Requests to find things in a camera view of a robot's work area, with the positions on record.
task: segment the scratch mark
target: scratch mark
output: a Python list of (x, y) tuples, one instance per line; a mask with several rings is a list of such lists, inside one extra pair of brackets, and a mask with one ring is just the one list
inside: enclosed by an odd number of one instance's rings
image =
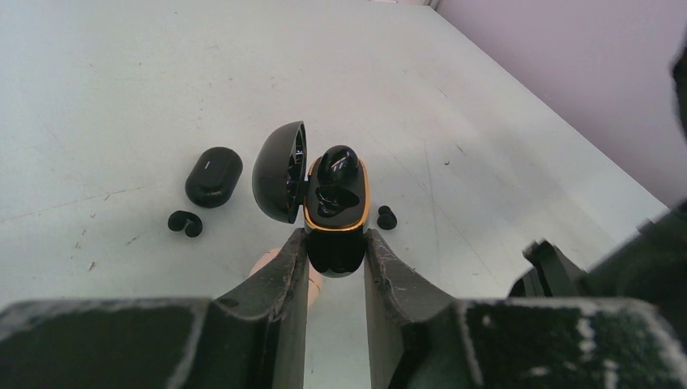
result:
[(132, 192), (132, 191), (134, 191), (134, 190), (141, 190), (141, 189), (144, 189), (144, 188), (145, 188), (145, 186), (139, 186), (138, 188), (134, 188), (134, 189), (119, 190), (119, 191), (117, 191), (117, 192), (112, 192), (111, 195), (118, 195), (118, 194), (120, 194), (120, 193)]
[(503, 258), (507, 258), (508, 264), (510, 264), (510, 267), (513, 268), (513, 270), (520, 271), (513, 264), (513, 261), (514, 261), (513, 255), (510, 255), (509, 251), (506, 250), (506, 247), (503, 246), (503, 237), (501, 237), (501, 231), (498, 228), (497, 222), (494, 220), (493, 217), (491, 218), (491, 221), (492, 221), (492, 225), (493, 225), (493, 230), (496, 231), (497, 242), (498, 242), (498, 245), (501, 247), (501, 252), (502, 252)]
[(3, 220), (3, 221), (0, 221), (0, 224), (5, 223), (6, 221), (10, 221), (10, 220), (14, 220), (14, 219), (21, 219), (22, 217), (35, 215), (35, 214), (37, 214), (37, 213), (40, 214), (40, 213), (42, 213), (42, 212), (52, 211), (53, 209), (57, 209), (57, 208), (61, 208), (61, 207), (66, 207), (67, 205), (76, 204), (76, 203), (81, 203), (82, 201), (93, 200), (93, 199), (96, 199), (96, 198), (101, 197), (101, 196), (102, 196), (102, 194), (99, 194), (99, 195), (97, 195), (97, 196), (91, 196), (91, 197), (87, 197), (87, 198), (85, 198), (85, 199), (70, 201), (69, 203), (64, 203), (64, 204), (56, 205), (56, 206), (54, 206), (54, 207), (48, 207), (48, 208), (45, 208), (45, 209), (40, 209), (40, 210), (38, 210), (38, 211), (34, 211), (34, 212), (24, 213), (24, 214), (22, 214), (22, 215), (13, 216), (13, 217), (11, 217), (11, 218), (9, 218), (9, 219), (5, 219), (5, 220)]
[(439, 207), (439, 211), (441, 211), (441, 213), (444, 215), (444, 217), (448, 220), (449, 224), (451, 224), (453, 226), (453, 228), (458, 233), (458, 235), (460, 235), (460, 237), (465, 241), (465, 243), (467, 243), (467, 246), (470, 247), (470, 250), (472, 250), (472, 252), (475, 253), (475, 255), (477, 256), (477, 259), (480, 261), (480, 263), (482, 264), (484, 269), (486, 269), (487, 273), (489, 273), (489, 275), (492, 277), (492, 280), (496, 281), (496, 278), (494, 278), (494, 276), (493, 276), (492, 272), (489, 270), (489, 267), (487, 266), (487, 264), (484, 263), (484, 260), (482, 259), (482, 256), (480, 255), (480, 253), (478, 253), (477, 250), (475, 250), (475, 247), (470, 243), (470, 241), (468, 241), (468, 239), (465, 237), (463, 232), (460, 231), (458, 226), (455, 225), (453, 220), (446, 214), (446, 212), (441, 207)]
[(426, 194), (429, 194), (429, 193), (427, 192), (427, 188), (425, 187), (425, 184), (421, 183), (420, 180), (418, 180), (412, 173), (410, 173), (410, 170), (408, 170), (408, 168), (406, 168), (406, 166), (401, 162), (401, 160), (400, 160), (398, 157), (396, 157), (396, 156), (394, 155), (393, 152), (390, 152), (389, 149), (386, 148), (386, 145), (385, 145), (384, 143), (380, 142), (380, 141), (377, 139), (377, 137), (375, 137), (367, 128), (364, 128), (364, 129), (365, 129), (365, 132), (367, 132), (367, 134), (368, 134), (372, 139), (374, 139), (375, 142), (377, 142), (380, 146), (382, 146), (382, 148), (384, 149), (385, 152), (389, 153), (389, 155), (392, 156), (392, 157), (396, 160), (396, 162), (399, 163), (399, 165), (401, 165), (401, 168), (403, 168), (403, 170), (405, 170), (405, 172), (408, 173), (408, 176), (412, 177), (412, 179), (415, 181), (415, 183), (416, 183), (416, 184), (417, 184)]
[(53, 131), (53, 123), (50, 123), (50, 122), (43, 120), (43, 117), (38, 113), (34, 113), (34, 115), (36, 116), (36, 118), (38, 120), (40, 120), (43, 123), (45, 130), (48, 131), (50, 136), (52, 136), (55, 139), (55, 143), (57, 145), (59, 145), (59, 147), (62, 149), (62, 152), (65, 155), (68, 154), (66, 151), (66, 148), (64, 147), (64, 144), (60, 141), (60, 139), (55, 135), (55, 132)]
[(429, 197), (432, 199), (432, 216), (434, 218), (434, 247), (437, 249), (437, 258), (439, 258), (439, 224), (437, 223), (437, 204), (434, 202), (434, 185), (432, 183), (432, 170), (429, 168), (427, 142), (425, 142), (425, 164), (427, 165), (427, 176), (429, 177)]
[(136, 239), (138, 239), (141, 235), (143, 235), (143, 234), (140, 233), (140, 234), (136, 235), (133, 239), (131, 239), (130, 241), (128, 241), (124, 246), (130, 245), (130, 244), (133, 243)]

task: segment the earbud ear hook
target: earbud ear hook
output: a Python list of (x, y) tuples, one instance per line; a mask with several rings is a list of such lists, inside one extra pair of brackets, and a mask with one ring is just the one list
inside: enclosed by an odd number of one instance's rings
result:
[(167, 227), (176, 232), (184, 230), (187, 237), (197, 237), (203, 231), (203, 222), (191, 212), (176, 211), (169, 216)]
[(349, 146), (329, 147), (320, 160), (318, 181), (320, 184), (344, 183), (355, 177), (359, 164), (358, 155)]

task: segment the pink wall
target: pink wall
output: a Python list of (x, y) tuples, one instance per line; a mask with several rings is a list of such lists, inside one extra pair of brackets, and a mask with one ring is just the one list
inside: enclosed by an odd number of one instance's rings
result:
[(669, 67), (685, 0), (442, 0), (437, 11), (664, 203), (687, 198)]

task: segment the open case lid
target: open case lid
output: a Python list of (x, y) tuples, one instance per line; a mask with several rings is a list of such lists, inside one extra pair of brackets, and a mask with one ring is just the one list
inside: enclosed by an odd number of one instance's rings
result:
[(303, 203), (306, 157), (303, 122), (281, 126), (263, 144), (253, 167), (253, 196), (272, 219), (296, 221)]

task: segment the black earbud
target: black earbud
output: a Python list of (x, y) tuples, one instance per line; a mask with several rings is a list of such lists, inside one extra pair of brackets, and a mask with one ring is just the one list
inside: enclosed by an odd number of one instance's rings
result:
[(396, 215), (394, 215), (388, 205), (382, 205), (378, 212), (379, 217), (377, 218), (377, 225), (380, 229), (389, 230), (396, 228), (396, 225), (398, 225), (399, 222), (396, 219)]
[(203, 222), (191, 212), (176, 211), (169, 216), (167, 227), (176, 232), (185, 229), (187, 237), (197, 237), (203, 231)]
[(340, 184), (358, 171), (358, 155), (349, 146), (330, 147), (322, 156), (318, 168), (320, 184)]
[(333, 217), (340, 214), (344, 209), (355, 207), (360, 203), (358, 196), (348, 189), (336, 185), (320, 186), (315, 189), (318, 196), (318, 215), (322, 217)]

